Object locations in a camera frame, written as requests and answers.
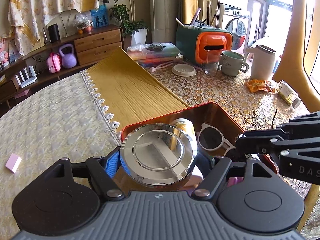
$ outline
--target orange panel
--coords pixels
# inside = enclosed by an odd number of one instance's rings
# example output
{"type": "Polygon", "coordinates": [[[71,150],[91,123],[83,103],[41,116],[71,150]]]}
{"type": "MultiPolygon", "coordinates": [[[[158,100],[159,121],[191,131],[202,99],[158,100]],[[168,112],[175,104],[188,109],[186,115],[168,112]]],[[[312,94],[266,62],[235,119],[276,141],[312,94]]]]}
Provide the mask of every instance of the orange panel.
{"type": "Polygon", "coordinates": [[[207,59],[207,50],[205,46],[223,46],[220,50],[231,50],[232,35],[224,32],[202,32],[197,38],[196,44],[196,62],[203,64],[207,59]]]}

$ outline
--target white router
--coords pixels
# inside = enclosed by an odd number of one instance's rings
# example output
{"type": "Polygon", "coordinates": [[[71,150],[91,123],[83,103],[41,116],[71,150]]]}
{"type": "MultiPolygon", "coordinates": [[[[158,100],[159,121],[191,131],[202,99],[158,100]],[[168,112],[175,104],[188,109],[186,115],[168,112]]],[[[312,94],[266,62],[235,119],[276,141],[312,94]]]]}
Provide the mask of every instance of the white router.
{"type": "Polygon", "coordinates": [[[19,86],[20,86],[21,88],[24,88],[24,87],[26,87],[27,85],[30,85],[31,83],[33,83],[33,82],[36,81],[36,79],[37,79],[37,75],[36,75],[36,73],[35,73],[35,70],[33,69],[33,66],[29,66],[29,70],[30,70],[30,73],[31,73],[31,75],[32,75],[31,77],[29,77],[29,75],[28,75],[27,68],[24,68],[24,69],[23,69],[23,71],[24,71],[24,73],[25,73],[26,79],[25,79],[25,77],[23,76],[22,71],[19,71],[19,74],[20,74],[20,77],[21,77],[21,80],[22,80],[22,81],[20,81],[19,76],[16,75],[16,79],[17,79],[18,84],[19,84],[19,86]]]}

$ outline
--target yellow table runner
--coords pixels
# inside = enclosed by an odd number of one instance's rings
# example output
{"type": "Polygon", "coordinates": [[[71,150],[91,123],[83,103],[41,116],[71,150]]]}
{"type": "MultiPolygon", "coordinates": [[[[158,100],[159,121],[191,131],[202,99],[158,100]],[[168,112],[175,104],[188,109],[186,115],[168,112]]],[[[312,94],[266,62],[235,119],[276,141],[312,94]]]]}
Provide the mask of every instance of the yellow table runner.
{"type": "Polygon", "coordinates": [[[113,120],[125,126],[189,107],[121,47],[88,69],[97,93],[114,114],[113,120]]]}

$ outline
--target pink toy case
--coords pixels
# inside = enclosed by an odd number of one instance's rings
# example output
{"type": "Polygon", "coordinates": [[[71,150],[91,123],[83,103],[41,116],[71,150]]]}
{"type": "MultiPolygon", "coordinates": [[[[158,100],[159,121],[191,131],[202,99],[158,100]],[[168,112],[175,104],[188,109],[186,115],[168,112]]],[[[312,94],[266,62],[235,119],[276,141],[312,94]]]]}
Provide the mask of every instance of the pink toy case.
{"type": "Polygon", "coordinates": [[[50,53],[50,56],[47,58],[47,66],[50,73],[59,72],[61,69],[60,56],[57,53],[50,53]]]}

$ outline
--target sunglasses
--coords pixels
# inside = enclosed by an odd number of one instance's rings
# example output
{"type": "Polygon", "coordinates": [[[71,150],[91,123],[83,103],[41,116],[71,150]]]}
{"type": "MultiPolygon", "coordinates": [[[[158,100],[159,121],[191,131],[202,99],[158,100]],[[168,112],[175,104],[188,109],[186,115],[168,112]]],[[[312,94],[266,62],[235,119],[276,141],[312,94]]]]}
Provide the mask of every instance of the sunglasses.
{"type": "Polygon", "coordinates": [[[233,162],[247,161],[248,156],[238,153],[233,144],[217,128],[206,123],[203,123],[201,127],[198,135],[198,146],[202,149],[211,152],[223,148],[225,150],[223,156],[230,158],[233,162]]]}

